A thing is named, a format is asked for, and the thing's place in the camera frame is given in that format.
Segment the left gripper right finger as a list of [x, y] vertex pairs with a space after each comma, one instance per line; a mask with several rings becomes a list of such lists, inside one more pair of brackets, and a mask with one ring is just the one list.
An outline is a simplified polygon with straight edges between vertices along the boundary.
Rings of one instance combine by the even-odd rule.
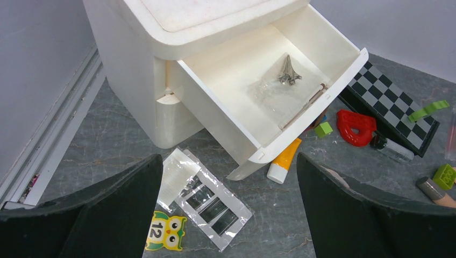
[[455, 209], [398, 196], [296, 159], [317, 257], [455, 257]]

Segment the orange white cream tube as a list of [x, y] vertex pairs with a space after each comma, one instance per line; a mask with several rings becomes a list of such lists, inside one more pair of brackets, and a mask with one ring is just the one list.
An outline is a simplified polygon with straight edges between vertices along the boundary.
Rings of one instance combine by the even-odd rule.
[[271, 162], [266, 175], [268, 179], [278, 184], [284, 183], [294, 155], [301, 142], [302, 140], [300, 138], [296, 138]]

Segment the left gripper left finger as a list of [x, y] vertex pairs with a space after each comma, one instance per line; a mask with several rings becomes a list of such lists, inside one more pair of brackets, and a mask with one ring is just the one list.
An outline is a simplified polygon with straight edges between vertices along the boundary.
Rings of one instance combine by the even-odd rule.
[[1, 257], [142, 257], [163, 174], [153, 154], [31, 209], [1, 212]]

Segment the clear false eyelash case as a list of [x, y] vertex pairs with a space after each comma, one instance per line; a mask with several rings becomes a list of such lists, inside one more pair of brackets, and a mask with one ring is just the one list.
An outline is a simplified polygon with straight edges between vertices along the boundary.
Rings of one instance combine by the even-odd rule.
[[452, 108], [451, 115], [445, 148], [445, 159], [455, 161], [455, 106]]

